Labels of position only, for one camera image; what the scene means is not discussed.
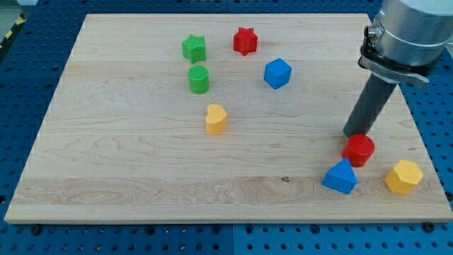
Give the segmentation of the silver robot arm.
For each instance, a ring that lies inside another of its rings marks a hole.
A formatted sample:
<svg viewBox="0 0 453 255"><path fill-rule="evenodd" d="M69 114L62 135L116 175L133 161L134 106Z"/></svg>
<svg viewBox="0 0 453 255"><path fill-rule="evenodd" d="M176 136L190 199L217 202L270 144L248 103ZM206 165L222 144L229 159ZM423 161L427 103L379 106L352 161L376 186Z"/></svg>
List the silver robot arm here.
<svg viewBox="0 0 453 255"><path fill-rule="evenodd" d="M451 37L452 0L383 0L358 64L387 83L423 88Z"/></svg>

